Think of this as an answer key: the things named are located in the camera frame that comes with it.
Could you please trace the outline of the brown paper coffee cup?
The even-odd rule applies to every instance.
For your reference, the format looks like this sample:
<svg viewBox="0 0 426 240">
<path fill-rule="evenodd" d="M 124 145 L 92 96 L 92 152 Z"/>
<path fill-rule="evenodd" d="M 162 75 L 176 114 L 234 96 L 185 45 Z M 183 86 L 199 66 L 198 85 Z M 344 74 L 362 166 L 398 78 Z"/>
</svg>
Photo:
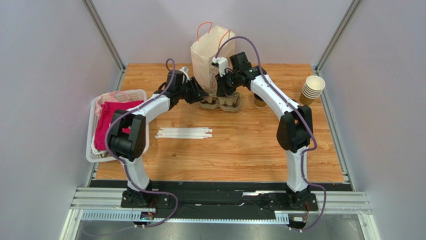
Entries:
<svg viewBox="0 0 426 240">
<path fill-rule="evenodd" d="M 259 108 L 262 109 L 264 107 L 266 107 L 266 102 L 257 94 L 254 94 L 254 99 L 253 99 L 254 105 Z"/>
</svg>

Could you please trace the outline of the cardboard cup carrier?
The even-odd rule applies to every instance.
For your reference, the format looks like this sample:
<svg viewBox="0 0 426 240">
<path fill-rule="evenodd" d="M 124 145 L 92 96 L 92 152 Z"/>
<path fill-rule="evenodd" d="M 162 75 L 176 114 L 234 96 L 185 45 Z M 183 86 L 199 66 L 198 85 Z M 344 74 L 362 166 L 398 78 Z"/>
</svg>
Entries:
<svg viewBox="0 0 426 240">
<path fill-rule="evenodd" d="M 214 110 L 220 108 L 226 112 L 238 112 L 242 106 L 242 98 L 237 91 L 229 96 L 216 96 L 215 93 L 212 93 L 203 98 L 199 104 L 204 109 Z"/>
</svg>

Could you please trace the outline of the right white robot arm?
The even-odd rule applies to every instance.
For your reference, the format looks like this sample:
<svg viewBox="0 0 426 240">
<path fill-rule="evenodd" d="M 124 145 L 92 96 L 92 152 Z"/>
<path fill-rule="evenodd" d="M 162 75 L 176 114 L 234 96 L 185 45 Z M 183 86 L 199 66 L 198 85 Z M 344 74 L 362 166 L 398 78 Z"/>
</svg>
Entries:
<svg viewBox="0 0 426 240">
<path fill-rule="evenodd" d="M 313 135 L 311 108 L 300 106 L 285 95 L 260 65 L 252 66 L 244 52 L 230 58 L 214 57 L 211 64 L 218 69 L 215 79 L 220 97 L 228 97 L 244 86 L 279 119 L 276 139 L 285 150 L 287 160 L 286 202 L 291 208 L 303 206 L 310 195 L 306 158 Z"/>
</svg>

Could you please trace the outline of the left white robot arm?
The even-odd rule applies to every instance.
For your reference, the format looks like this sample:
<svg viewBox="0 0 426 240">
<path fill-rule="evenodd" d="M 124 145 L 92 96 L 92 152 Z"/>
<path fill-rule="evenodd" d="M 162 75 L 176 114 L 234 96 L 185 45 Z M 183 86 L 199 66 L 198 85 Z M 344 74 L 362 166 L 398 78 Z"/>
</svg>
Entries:
<svg viewBox="0 0 426 240">
<path fill-rule="evenodd" d="M 144 150 L 149 146 L 149 123 L 171 110 L 180 100 L 193 104 L 208 96 L 194 77 L 189 77 L 183 70 L 171 70 L 167 80 L 148 100 L 113 113 L 112 122 L 105 134 L 105 147 L 112 157 L 120 161 L 124 169 L 127 190 L 123 197 L 126 201 L 147 207 L 156 196 L 142 160 Z"/>
</svg>

